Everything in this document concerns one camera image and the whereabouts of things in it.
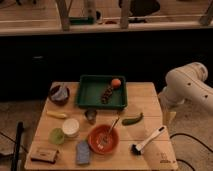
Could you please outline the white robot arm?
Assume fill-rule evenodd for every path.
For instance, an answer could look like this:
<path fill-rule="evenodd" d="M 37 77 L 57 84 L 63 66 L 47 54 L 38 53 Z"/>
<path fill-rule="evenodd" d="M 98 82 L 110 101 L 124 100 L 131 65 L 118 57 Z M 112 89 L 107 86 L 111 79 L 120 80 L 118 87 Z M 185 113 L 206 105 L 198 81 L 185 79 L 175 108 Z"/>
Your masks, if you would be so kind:
<path fill-rule="evenodd" d="M 213 88 L 205 84 L 208 70 L 200 62 L 170 70 L 166 76 L 166 86 L 159 99 L 167 108 L 183 104 L 186 99 L 202 106 L 213 115 Z"/>

